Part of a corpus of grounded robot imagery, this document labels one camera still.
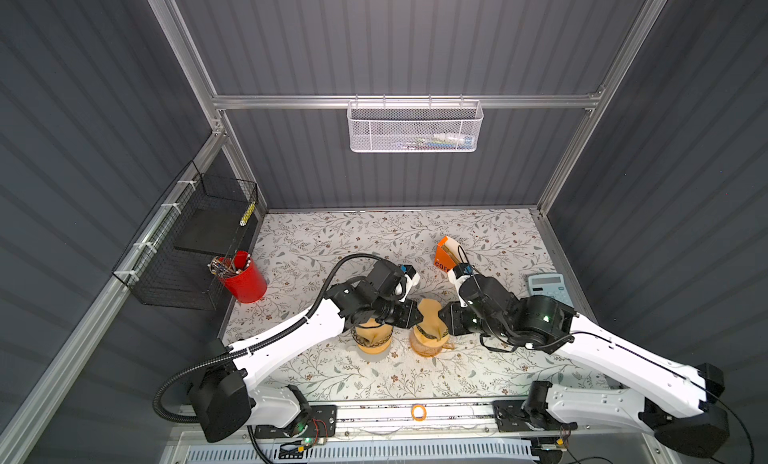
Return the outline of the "orange glass pitcher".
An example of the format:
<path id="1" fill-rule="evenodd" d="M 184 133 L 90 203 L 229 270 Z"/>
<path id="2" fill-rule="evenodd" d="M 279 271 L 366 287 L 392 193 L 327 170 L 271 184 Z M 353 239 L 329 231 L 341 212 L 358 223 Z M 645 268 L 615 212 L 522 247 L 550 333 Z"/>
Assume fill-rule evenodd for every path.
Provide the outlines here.
<path id="1" fill-rule="evenodd" d="M 445 350 L 453 350 L 455 344 L 450 340 L 421 342 L 418 339 L 410 340 L 411 349 L 421 357 L 435 357 Z"/>

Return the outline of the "green glass dripper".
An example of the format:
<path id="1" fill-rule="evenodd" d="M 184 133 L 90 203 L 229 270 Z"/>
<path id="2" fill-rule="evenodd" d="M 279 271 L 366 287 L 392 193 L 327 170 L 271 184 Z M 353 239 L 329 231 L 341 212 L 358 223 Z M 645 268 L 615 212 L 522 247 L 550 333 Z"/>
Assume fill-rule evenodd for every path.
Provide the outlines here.
<path id="1" fill-rule="evenodd" d="M 428 325 L 426 323 L 417 324 L 414 327 L 415 333 L 425 342 L 441 341 L 449 336 L 449 330 L 445 325 Z"/>

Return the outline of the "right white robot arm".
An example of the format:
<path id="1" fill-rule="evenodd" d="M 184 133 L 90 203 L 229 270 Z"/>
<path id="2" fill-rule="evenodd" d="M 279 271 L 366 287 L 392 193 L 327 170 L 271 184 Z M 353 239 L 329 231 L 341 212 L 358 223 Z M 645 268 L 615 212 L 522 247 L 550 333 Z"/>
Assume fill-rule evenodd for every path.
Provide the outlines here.
<path id="1" fill-rule="evenodd" d="M 526 399 L 502 419 L 534 430 L 571 431 L 589 424 L 652 435 L 683 455 L 711 458 L 730 437 L 728 414 L 717 403 L 722 371 L 690 366 L 647 351 L 603 329 L 573 307 L 546 295 L 518 298 L 495 278 L 460 264 L 448 273 L 457 300 L 440 319 L 450 335 L 496 337 L 514 350 L 564 357 L 620 383 L 618 389 L 531 384 Z"/>

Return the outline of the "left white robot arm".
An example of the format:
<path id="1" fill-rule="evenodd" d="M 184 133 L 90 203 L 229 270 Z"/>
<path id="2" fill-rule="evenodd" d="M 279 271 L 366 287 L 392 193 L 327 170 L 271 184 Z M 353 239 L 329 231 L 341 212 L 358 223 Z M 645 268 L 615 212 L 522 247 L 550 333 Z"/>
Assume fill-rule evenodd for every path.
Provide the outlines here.
<path id="1" fill-rule="evenodd" d="M 303 313 L 228 346 L 223 362 L 197 372 L 188 392 L 206 441 L 222 441 L 247 426 L 303 434 L 312 419 L 306 397 L 294 385 L 270 387 L 264 380 L 309 348 L 369 321 L 403 329 L 421 322 L 408 296 L 419 281 L 413 266 L 378 260 L 367 275 L 327 286 Z"/>

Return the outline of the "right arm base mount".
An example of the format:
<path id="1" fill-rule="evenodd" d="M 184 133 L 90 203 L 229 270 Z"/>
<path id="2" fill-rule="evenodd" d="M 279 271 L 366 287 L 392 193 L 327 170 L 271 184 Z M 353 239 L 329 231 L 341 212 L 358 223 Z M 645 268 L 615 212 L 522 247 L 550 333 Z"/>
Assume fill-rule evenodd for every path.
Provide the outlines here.
<path id="1" fill-rule="evenodd" d="M 576 422 L 560 422 L 546 410 L 526 407 L 525 399 L 501 399 L 492 403 L 493 417 L 500 432 L 574 431 Z"/>

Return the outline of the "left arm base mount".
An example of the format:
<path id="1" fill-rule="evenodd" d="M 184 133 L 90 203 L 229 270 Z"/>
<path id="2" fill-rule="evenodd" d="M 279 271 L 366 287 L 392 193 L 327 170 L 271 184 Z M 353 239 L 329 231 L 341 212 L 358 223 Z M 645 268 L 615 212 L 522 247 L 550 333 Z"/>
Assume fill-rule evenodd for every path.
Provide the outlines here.
<path id="1" fill-rule="evenodd" d="M 257 425 L 257 439 L 305 439 L 330 438 L 336 434 L 338 407 L 336 405 L 311 404 L 307 412 L 302 411 L 295 423 L 285 428 Z"/>

